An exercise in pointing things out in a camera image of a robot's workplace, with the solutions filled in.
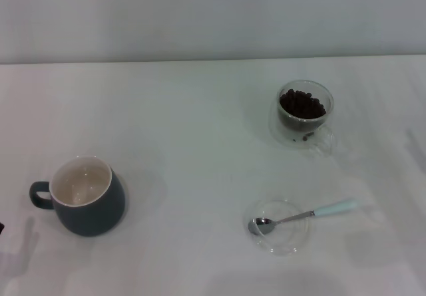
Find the coffee bean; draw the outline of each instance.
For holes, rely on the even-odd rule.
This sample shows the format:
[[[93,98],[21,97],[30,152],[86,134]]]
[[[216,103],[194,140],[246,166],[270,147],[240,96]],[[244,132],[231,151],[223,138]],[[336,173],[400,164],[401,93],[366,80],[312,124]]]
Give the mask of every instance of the coffee bean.
[[[323,116],[326,111],[324,105],[317,98],[312,98],[311,93],[289,89],[281,95],[280,104],[282,108],[298,118],[313,119]]]

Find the table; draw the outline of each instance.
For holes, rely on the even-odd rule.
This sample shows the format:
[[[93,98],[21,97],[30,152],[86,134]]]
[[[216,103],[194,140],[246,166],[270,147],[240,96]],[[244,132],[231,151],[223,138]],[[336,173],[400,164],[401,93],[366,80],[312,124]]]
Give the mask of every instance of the table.
[[[0,294],[426,295],[426,56],[0,67]],[[335,98],[333,156],[268,130],[277,90],[316,80]],[[128,192],[112,231],[78,237],[29,186],[97,155]],[[316,219],[288,257],[248,239],[260,198]]]

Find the glass saucer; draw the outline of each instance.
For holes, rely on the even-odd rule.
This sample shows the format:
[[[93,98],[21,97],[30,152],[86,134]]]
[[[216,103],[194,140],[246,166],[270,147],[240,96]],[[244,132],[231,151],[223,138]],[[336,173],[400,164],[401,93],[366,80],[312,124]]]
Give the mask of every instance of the glass saucer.
[[[256,218],[268,218],[273,221],[282,220],[302,213],[296,205],[282,200],[258,202],[249,212],[246,219],[246,231],[255,243],[274,255],[287,255],[297,252],[306,242],[309,234],[309,218],[278,224],[273,231],[263,235],[256,225]],[[256,234],[248,230],[248,224]]]

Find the spoon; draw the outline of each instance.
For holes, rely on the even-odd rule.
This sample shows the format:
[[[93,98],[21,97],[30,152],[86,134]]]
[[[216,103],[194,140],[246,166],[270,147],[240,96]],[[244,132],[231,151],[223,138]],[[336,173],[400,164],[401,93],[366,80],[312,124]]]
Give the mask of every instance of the spoon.
[[[284,218],[279,221],[272,221],[269,218],[256,218],[256,225],[254,225],[255,219],[250,221],[248,224],[248,230],[250,233],[254,235],[258,235],[259,231],[266,235],[274,230],[274,228],[281,223],[300,220],[302,218],[310,218],[311,216],[326,216],[326,215],[333,215],[343,212],[348,212],[354,208],[357,207],[357,202],[350,198],[348,200],[344,200],[332,205],[323,206],[321,208],[316,208],[313,211],[304,212],[298,215],[290,216],[288,218]]]

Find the glass cup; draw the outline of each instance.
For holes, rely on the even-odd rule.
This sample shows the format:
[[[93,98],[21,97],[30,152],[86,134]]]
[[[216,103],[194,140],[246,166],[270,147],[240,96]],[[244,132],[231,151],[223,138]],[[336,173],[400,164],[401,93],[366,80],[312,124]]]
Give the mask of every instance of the glass cup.
[[[312,94],[324,106],[326,113],[318,118],[298,118],[284,110],[280,104],[280,98],[287,91],[303,91]],[[330,91],[320,83],[310,80],[295,80],[285,84],[277,93],[276,105],[278,121],[282,125],[283,134],[292,142],[303,142],[310,149],[322,154],[330,154],[335,144],[335,137],[331,129],[325,125],[329,120],[333,109],[334,99]]]

